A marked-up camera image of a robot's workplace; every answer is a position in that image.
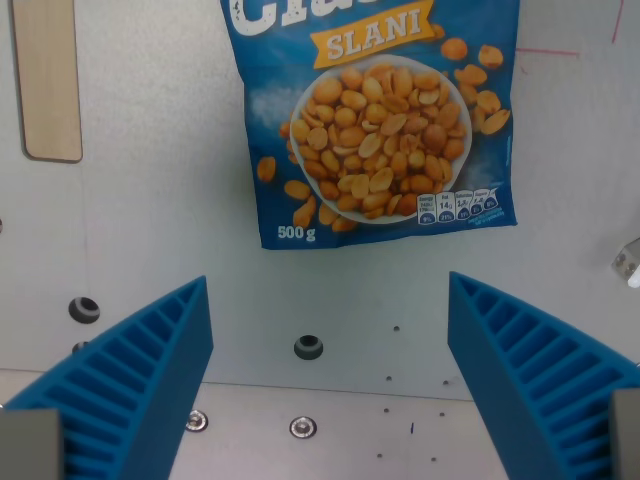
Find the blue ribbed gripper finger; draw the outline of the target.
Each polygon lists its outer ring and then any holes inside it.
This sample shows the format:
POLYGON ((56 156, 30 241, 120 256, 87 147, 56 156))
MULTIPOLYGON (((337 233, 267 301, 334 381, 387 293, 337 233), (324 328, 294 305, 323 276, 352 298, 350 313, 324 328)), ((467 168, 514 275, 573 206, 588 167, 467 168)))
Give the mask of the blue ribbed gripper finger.
POLYGON ((198 277, 89 341, 5 409, 60 415, 69 479, 166 479, 213 348, 198 277))
POLYGON ((447 343, 511 479, 616 479, 634 362, 490 285, 449 276, 447 343))

